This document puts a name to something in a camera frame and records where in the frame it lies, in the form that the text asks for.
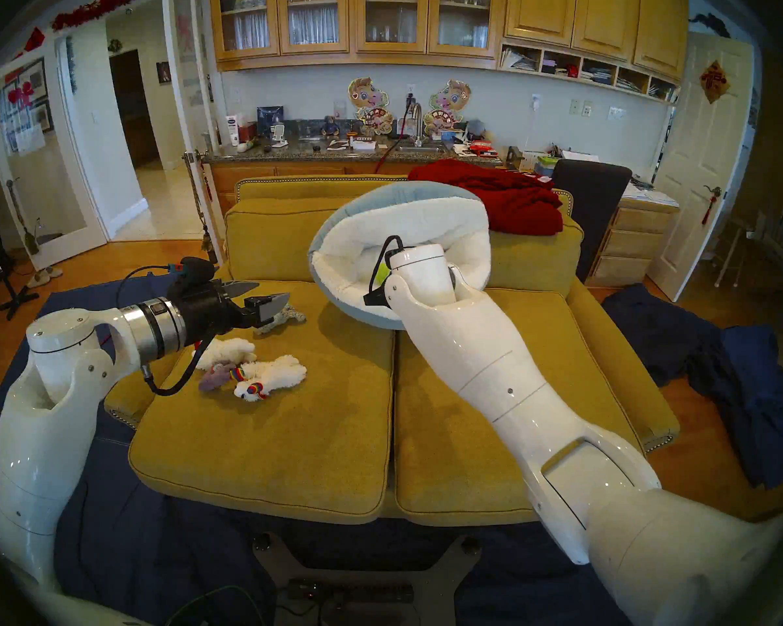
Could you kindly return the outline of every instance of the white door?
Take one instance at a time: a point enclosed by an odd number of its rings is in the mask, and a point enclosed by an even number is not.
[[[183,130],[192,185],[197,191],[200,213],[212,239],[218,262],[223,265],[223,237],[225,227],[217,194],[206,184],[199,155],[218,149],[212,111],[209,106],[208,85],[204,69],[203,50],[204,13],[201,0],[163,0],[165,44],[174,99]]]
[[[719,60],[730,88],[711,104],[699,77],[714,60]],[[655,189],[669,194],[680,208],[647,270],[674,302],[705,249],[736,169],[751,104],[753,62],[749,44],[704,33],[687,36],[681,96],[667,151],[655,176]],[[702,224],[711,202],[709,188],[719,188],[722,196]]]
[[[36,270],[107,242],[69,137],[61,75],[52,36],[0,67],[0,182]]]

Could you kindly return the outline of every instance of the white fleece lining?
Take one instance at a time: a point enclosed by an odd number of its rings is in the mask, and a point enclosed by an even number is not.
[[[398,320],[387,307],[366,308],[362,301],[389,235],[400,235],[404,246],[440,244],[469,286],[483,289],[487,284],[490,235],[484,204],[461,197],[418,200],[352,215],[328,232],[312,264],[338,300]]]

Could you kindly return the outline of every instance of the faucet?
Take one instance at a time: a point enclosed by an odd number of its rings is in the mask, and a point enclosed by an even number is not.
[[[414,98],[411,99],[411,105],[409,105],[409,112],[415,119],[415,138],[413,142],[416,148],[420,148],[423,145],[423,110],[421,109],[421,103],[418,103]]]

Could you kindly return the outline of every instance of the yellow couch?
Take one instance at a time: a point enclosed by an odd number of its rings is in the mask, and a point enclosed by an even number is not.
[[[345,202],[399,178],[247,179],[226,216],[229,262],[219,276],[254,279],[257,294],[290,292],[307,315],[269,335],[233,331],[260,359],[290,353],[298,387],[247,404],[229,390],[153,399],[139,374],[108,410],[138,423],[129,459],[159,492],[252,512],[332,523],[380,516],[427,525],[534,519],[519,469],[487,421],[438,380],[404,332],[364,325],[313,283],[307,248]],[[625,338],[576,280],[582,230],[564,202],[554,237],[491,233],[488,292],[516,324],[545,378],[587,420],[644,452],[679,424]],[[176,381],[190,359],[167,356],[155,378]]]

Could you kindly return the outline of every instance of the sink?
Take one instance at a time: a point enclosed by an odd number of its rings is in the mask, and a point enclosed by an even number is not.
[[[418,148],[414,143],[400,143],[395,148],[395,152],[433,152],[435,154],[446,152],[447,149],[443,145],[427,145],[424,144]]]

